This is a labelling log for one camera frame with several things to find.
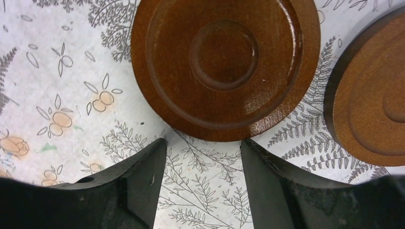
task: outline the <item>tablecloth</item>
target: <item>tablecloth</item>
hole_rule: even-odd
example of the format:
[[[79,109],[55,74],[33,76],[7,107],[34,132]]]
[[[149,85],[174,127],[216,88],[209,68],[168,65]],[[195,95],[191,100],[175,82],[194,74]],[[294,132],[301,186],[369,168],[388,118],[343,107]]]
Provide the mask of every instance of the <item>tablecloth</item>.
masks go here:
[[[337,181],[357,184],[405,173],[405,167],[352,157],[332,139],[322,115],[325,85],[343,50],[405,1],[315,3],[321,51],[313,82],[284,121],[253,139]],[[74,183],[164,137],[168,156],[155,228],[253,228],[240,142],[206,142],[175,131],[142,96],[129,51],[138,5],[0,0],[0,176],[38,186]]]

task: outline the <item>inner circular ring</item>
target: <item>inner circular ring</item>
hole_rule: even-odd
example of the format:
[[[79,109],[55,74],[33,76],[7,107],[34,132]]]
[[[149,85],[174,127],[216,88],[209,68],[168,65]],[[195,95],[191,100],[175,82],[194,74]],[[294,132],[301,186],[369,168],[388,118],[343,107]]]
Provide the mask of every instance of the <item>inner circular ring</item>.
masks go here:
[[[259,48],[243,24],[222,19],[208,23],[194,36],[189,50],[194,77],[217,91],[244,85],[256,70]]]

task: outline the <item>wooden lid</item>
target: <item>wooden lid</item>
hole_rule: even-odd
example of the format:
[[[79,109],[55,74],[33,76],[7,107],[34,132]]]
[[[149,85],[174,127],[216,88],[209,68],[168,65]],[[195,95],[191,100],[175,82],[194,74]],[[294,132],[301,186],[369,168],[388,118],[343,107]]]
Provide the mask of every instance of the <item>wooden lid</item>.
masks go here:
[[[405,7],[362,32],[345,50],[325,94],[332,136],[354,157],[405,165]]]
[[[145,0],[132,64],[150,106],[173,128],[236,141],[283,120],[320,50],[312,0]]]

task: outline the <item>center circle of wooden disc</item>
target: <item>center circle of wooden disc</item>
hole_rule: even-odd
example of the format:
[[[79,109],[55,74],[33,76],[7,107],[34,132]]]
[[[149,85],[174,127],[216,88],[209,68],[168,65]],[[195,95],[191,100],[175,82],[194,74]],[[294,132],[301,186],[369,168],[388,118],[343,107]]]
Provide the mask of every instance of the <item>center circle of wooden disc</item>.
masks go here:
[[[382,17],[345,50],[325,93],[325,121],[350,154],[405,165],[405,7]]]
[[[252,77],[259,50],[253,33],[246,26],[223,19],[198,31],[189,56],[197,80],[208,88],[230,91]]]
[[[307,91],[320,27],[313,0],[149,0],[131,37],[142,94],[171,127],[237,141],[281,122]]]

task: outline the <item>wooden coaster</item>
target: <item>wooden coaster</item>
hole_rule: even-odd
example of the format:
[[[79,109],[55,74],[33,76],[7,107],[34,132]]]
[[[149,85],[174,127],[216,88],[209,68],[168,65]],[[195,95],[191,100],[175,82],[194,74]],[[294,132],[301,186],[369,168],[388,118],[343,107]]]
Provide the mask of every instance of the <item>wooden coaster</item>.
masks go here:
[[[349,45],[332,71],[325,120],[354,157],[405,165],[405,7],[379,19]]]
[[[132,65],[150,106],[208,141],[276,125],[313,78],[320,26],[313,0],[143,0]]]

